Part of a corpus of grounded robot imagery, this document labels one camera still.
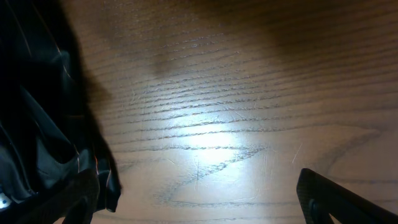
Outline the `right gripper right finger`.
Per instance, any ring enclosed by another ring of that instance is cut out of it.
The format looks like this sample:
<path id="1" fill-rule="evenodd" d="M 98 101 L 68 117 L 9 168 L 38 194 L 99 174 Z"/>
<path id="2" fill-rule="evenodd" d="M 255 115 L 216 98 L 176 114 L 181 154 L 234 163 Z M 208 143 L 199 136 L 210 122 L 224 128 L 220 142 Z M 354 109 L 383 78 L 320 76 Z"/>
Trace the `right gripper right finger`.
<path id="1" fill-rule="evenodd" d="M 296 192 L 307 223 L 397 223 L 397 215 L 304 168 Z"/>

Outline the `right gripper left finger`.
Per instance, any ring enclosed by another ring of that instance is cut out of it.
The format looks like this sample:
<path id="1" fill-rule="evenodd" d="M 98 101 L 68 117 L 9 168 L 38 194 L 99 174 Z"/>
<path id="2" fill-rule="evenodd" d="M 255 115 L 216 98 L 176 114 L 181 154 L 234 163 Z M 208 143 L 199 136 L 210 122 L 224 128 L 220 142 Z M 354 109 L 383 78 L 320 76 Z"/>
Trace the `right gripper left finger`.
<path id="1" fill-rule="evenodd" d="M 1 212 L 1 223 L 90 223 L 97 208 L 100 185 L 96 172 L 84 170 L 70 180 Z"/>

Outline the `black patterned jersey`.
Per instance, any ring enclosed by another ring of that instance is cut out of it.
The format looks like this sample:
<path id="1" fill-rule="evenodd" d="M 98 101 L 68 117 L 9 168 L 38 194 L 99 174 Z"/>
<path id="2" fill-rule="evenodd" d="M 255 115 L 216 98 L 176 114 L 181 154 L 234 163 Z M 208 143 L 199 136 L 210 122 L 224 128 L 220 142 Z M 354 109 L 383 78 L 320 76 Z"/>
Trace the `black patterned jersey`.
<path id="1" fill-rule="evenodd" d="M 1 210 L 91 169 L 115 212 L 116 164 L 88 107 L 79 45 L 60 1 L 1 2 Z"/>

